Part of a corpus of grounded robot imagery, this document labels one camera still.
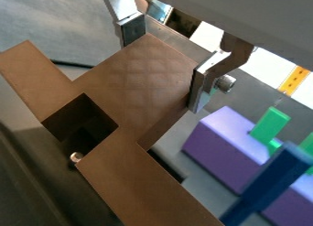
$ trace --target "textured cardboard surface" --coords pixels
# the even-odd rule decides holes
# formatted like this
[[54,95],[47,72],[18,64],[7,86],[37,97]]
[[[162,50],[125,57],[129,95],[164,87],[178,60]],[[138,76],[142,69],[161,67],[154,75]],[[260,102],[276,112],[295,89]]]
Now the textured cardboard surface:
[[78,169],[126,225],[221,225],[145,151],[187,113],[196,65],[153,35],[76,81],[30,42],[0,55],[2,74],[61,140],[94,118],[108,127]]

